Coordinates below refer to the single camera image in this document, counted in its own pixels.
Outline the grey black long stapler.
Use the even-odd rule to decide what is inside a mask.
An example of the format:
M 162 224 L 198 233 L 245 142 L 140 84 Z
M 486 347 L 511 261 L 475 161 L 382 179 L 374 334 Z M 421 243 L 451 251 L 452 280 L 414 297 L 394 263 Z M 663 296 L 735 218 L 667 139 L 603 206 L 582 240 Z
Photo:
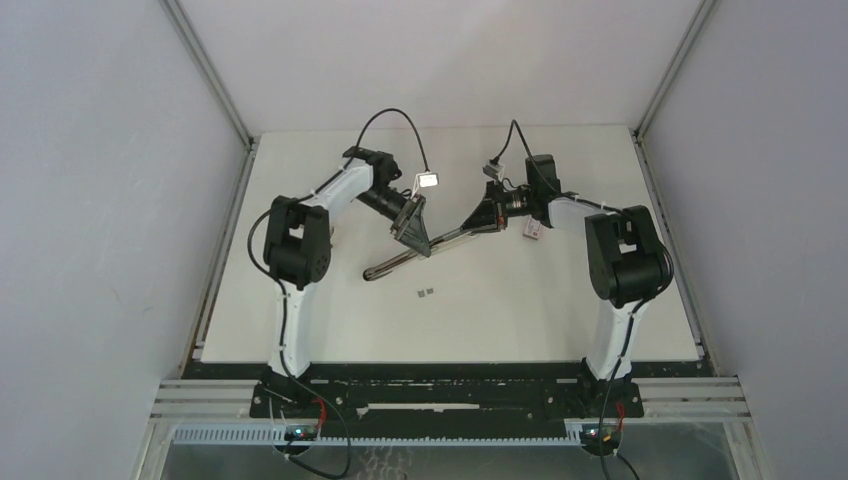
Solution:
M 465 242 L 473 240 L 477 236 L 474 231 L 463 231 L 459 228 L 442 234 L 430 242 L 430 258 L 439 253 L 443 253 L 450 248 L 459 246 Z M 374 281 L 389 275 L 398 268 L 409 264 L 416 260 L 425 260 L 429 258 L 413 249 L 408 249 L 403 253 L 395 255 L 375 266 L 366 268 L 362 273 L 362 278 L 366 282 Z

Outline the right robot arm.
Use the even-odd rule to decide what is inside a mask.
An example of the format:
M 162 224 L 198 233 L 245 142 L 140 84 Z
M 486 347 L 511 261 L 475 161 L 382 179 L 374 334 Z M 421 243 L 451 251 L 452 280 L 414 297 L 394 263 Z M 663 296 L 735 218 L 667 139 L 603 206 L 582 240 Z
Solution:
M 632 347 L 648 303 L 674 277 L 674 265 L 644 205 L 627 208 L 564 192 L 549 154 L 526 158 L 526 183 L 505 184 L 498 159 L 485 163 L 489 180 L 478 206 L 461 224 L 462 232 L 495 233 L 513 217 L 529 216 L 548 229 L 583 234 L 599 317 L 585 364 L 593 379 L 579 388 L 578 402 L 592 416 L 605 415 L 618 400 L 610 382 L 630 374 Z

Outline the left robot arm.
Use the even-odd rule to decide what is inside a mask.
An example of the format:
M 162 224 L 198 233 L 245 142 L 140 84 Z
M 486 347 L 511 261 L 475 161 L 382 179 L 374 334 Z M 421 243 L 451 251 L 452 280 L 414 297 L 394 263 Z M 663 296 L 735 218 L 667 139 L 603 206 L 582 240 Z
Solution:
M 262 259 L 281 288 L 282 320 L 279 345 L 269 366 L 280 375 L 298 378 L 311 364 L 307 328 L 317 283 L 331 264 L 331 226 L 334 218 L 358 200 L 391 221 L 392 237 L 413 253 L 431 255 L 423 219 L 426 198 L 420 190 L 438 184 L 426 170 L 415 175 L 412 191 L 404 195 L 391 186 L 402 175 L 386 152 L 350 147 L 344 165 L 307 197 L 279 196 L 271 204 Z

